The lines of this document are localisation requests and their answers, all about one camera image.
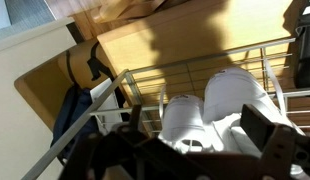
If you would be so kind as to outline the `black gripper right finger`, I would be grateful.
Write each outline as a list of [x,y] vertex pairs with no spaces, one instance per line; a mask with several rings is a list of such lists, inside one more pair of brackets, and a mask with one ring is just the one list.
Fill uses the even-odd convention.
[[292,180],[291,166],[299,165],[310,177],[310,136],[272,123],[257,108],[244,104],[240,126],[262,152],[257,176],[263,180]]

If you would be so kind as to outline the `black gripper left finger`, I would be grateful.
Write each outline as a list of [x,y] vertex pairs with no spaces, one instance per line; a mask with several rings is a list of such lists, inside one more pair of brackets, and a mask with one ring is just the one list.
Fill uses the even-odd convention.
[[58,180],[102,180],[110,168],[111,180],[137,177],[132,146],[124,139],[137,130],[141,106],[135,105],[127,125],[119,125],[107,135],[92,133],[79,140]]

